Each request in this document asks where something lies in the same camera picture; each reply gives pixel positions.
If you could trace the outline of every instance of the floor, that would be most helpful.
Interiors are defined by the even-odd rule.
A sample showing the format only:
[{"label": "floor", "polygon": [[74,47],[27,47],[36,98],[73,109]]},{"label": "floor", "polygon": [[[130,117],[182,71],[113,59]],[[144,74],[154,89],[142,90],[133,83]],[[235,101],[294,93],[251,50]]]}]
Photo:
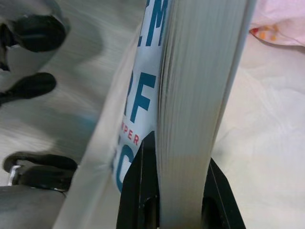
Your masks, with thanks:
[{"label": "floor", "polygon": [[[80,162],[95,128],[112,75],[145,0],[59,0],[71,31],[43,67],[58,82],[48,95],[5,104],[0,110],[0,161],[16,151],[65,155]],[[17,80],[0,73],[0,91]],[[8,174],[0,170],[0,185]]]}]

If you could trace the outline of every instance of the blue printed letter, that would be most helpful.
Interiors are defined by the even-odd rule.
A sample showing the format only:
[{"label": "blue printed letter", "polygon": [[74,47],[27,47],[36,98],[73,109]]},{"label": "blue printed letter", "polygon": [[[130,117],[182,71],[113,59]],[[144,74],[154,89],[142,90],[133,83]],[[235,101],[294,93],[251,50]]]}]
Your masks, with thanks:
[{"label": "blue printed letter", "polygon": [[125,104],[124,115],[126,115],[127,99],[128,99],[129,93],[130,93],[130,91],[131,91],[131,89],[132,89],[132,81],[133,81],[133,72],[132,72],[132,76],[131,76],[130,82],[129,82],[129,88],[128,88],[128,93],[127,93],[127,98],[126,98],[126,104]]},{"label": "blue printed letter", "polygon": [[[149,6],[149,3],[150,3],[150,0],[147,0],[147,2],[146,2],[146,7],[148,7],[148,6]],[[139,37],[139,41],[138,41],[138,47],[140,47],[140,46],[141,46],[141,43],[142,43],[142,36],[140,36],[140,37]]]},{"label": "blue printed letter", "polygon": [[139,85],[133,103],[132,115],[130,117],[130,121],[132,121],[133,123],[137,116],[139,106],[145,109],[146,111],[148,111],[150,99],[142,96],[143,85],[154,88],[155,82],[156,82],[156,76],[147,73],[140,74]]},{"label": "blue printed letter", "polygon": [[118,164],[118,169],[116,171],[116,184],[117,184],[120,192],[122,192],[122,187],[123,187],[123,183],[120,181],[120,174],[121,174],[121,170],[122,170],[124,156],[128,157],[130,163],[133,161],[132,149],[128,145],[124,145],[122,148],[122,152],[121,152],[119,164]]},{"label": "blue printed letter", "polygon": [[168,0],[163,0],[162,7],[161,7],[161,0],[155,0],[155,2],[154,2],[151,23],[149,25],[149,31],[148,31],[147,40],[146,40],[146,46],[151,46],[152,40],[153,40],[154,27],[156,26],[156,28],[159,28],[161,26],[161,22],[162,22],[158,45],[161,44],[161,38],[162,38],[163,29],[164,29],[164,21],[165,21],[165,16],[166,16],[167,1]]}]

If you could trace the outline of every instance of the book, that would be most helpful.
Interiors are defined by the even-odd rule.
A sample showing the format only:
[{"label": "book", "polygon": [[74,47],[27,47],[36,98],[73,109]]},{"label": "book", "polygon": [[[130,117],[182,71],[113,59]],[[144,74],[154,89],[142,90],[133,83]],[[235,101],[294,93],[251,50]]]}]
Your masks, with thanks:
[{"label": "book", "polygon": [[[106,193],[119,197],[151,131],[160,228],[200,228],[211,150],[253,9],[254,0],[147,1],[137,47],[116,73],[55,229],[115,228],[93,222],[107,219]],[[117,190],[109,191],[110,175]]]},{"label": "book", "polygon": [[158,94],[160,228],[199,229],[205,179],[239,63],[251,0],[175,0]]}]

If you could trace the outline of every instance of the white bedsheet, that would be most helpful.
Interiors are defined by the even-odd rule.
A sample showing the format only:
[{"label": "white bedsheet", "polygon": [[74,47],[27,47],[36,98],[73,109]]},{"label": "white bedsheet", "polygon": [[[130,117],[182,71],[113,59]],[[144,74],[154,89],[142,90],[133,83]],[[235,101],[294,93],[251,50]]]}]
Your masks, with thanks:
[{"label": "white bedsheet", "polygon": [[303,47],[248,36],[212,157],[247,228],[305,228]]}]

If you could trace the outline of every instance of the fabric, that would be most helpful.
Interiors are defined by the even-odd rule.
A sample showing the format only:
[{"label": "fabric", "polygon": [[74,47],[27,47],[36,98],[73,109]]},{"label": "fabric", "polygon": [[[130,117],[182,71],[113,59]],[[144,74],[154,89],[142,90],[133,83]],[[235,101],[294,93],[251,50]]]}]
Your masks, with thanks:
[{"label": "fabric", "polygon": [[305,0],[258,0],[250,32],[266,42],[305,46]]},{"label": "fabric", "polygon": [[248,36],[212,153],[247,229],[305,228],[304,63]]}]

